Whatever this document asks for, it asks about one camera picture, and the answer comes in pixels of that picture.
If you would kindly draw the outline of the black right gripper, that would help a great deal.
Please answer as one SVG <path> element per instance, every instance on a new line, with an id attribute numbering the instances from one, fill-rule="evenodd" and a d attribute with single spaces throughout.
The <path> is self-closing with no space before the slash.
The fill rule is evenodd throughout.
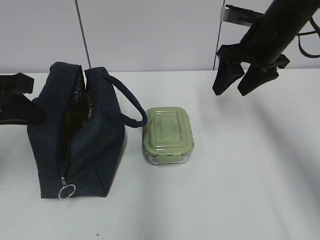
<path id="1" fill-rule="evenodd" d="M 283 54 L 289 44 L 288 22 L 254 22 L 239 43 L 223 44 L 217 51 L 219 65 L 213 92 L 221 95 L 243 75 L 237 86 L 242 96 L 275 80 L 279 76 L 276 67 L 284 69 L 290 62 Z M 246 73 L 243 62 L 251 64 Z"/>

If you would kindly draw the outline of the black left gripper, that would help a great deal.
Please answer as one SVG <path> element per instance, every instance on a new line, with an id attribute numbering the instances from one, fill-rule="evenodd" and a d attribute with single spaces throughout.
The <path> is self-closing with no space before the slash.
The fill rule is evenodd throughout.
<path id="1" fill-rule="evenodd" d="M 2 125 L 41 124 L 46 112 L 30 101 L 34 79 L 23 73 L 0 76 L 0 123 Z"/>

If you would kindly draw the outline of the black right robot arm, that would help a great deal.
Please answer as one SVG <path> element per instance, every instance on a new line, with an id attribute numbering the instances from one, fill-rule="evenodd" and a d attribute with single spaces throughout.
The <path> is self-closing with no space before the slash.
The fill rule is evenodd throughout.
<path id="1" fill-rule="evenodd" d="M 265 13 L 225 5 L 221 9 L 222 22 L 248 26 L 239 43 L 221 45 L 216 52 L 218 70 L 212 86 L 219 96 L 235 81 L 245 96 L 259 86 L 275 80 L 278 69 L 284 69 L 289 59 L 284 50 L 294 40 L 304 35 L 301 29 L 310 23 L 312 34 L 319 34 L 320 27 L 313 15 L 320 8 L 318 0 L 274 0 Z"/>

